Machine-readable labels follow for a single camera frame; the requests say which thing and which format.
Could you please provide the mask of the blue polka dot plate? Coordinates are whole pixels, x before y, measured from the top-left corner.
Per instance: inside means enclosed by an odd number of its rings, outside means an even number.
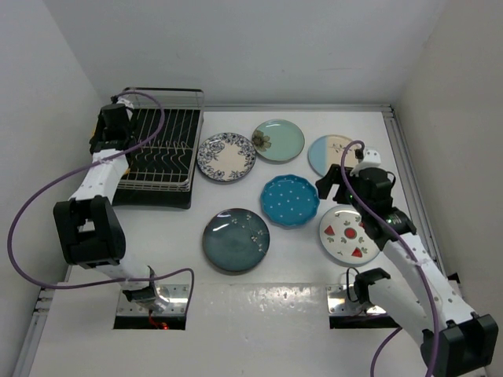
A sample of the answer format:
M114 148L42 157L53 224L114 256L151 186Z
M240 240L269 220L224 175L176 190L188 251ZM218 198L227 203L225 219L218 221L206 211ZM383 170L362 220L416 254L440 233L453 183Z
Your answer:
M299 227L315 218L320 200L317 189L306 178L286 174L264 185L260 203L263 213L273 223Z

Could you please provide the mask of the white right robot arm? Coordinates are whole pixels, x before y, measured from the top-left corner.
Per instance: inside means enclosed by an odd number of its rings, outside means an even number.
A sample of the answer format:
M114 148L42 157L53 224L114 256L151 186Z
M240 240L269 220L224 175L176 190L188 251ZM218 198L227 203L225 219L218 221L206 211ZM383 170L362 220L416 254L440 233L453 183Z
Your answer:
M394 184L379 167L351 174L337 164L316 183L321 199L337 185L334 201L357 211L358 224L404 279L399 283L381 268L359 273L354 281L358 301L384 309L416 342L429 376L460 376L486 367L497 342L495 319L479 315L453 289L412 221L394 206Z

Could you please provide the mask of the cream and blue plate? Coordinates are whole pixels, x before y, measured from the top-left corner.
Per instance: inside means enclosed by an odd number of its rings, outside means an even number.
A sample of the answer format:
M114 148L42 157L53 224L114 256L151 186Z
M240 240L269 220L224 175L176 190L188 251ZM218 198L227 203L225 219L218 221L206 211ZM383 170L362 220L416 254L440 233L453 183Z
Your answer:
M340 165L343 151L352 142L342 135L325 135L314 141L308 150L308 161L313 170L324 177L331 165Z

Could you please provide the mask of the yellow plate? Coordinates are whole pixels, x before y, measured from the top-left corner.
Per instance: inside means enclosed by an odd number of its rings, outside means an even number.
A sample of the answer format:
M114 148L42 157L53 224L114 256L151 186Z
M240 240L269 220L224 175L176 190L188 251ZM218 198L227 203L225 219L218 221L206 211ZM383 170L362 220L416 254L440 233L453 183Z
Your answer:
M98 160L126 151L133 145L134 138L129 121L107 121L99 118L90 138L90 153Z

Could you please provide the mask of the white watermelon plate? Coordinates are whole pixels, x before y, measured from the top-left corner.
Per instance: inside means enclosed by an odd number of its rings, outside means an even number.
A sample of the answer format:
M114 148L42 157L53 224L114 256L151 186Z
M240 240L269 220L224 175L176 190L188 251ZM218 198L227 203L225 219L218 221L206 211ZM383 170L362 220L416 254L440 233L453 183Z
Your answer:
M380 253L365 233L361 215L350 205L337 205L323 215L319 238L336 262L346 266L365 265Z

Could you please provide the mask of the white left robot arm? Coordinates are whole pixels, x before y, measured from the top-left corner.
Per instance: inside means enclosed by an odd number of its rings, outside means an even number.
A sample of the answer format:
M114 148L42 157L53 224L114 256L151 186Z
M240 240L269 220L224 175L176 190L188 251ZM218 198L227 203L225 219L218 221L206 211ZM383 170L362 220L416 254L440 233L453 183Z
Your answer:
M154 270L126 252L126 237L112 201L129 163L126 156L111 156L134 143L133 112L124 103L104 106L90 140L93 162L72 196L55 204L53 216L64 259L69 265L93 269L117 280L128 302L150 314L162 313L169 305L152 278Z

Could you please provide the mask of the dark teal blossom plate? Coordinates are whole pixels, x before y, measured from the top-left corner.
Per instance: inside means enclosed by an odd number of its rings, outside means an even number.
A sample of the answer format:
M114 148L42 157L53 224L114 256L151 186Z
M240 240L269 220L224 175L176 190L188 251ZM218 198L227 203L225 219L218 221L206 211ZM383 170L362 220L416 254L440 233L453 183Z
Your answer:
M217 213L202 235L206 259L225 273L246 273L254 269L270 247L270 230L255 212L230 208Z

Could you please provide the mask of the mint green flower plate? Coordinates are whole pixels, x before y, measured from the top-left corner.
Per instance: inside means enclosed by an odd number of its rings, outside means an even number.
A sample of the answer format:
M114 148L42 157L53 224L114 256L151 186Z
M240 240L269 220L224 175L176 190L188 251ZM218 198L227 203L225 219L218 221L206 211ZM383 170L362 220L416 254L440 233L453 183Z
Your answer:
M286 119L271 119L255 128L251 142L264 159L285 163L302 152L305 137L295 123Z

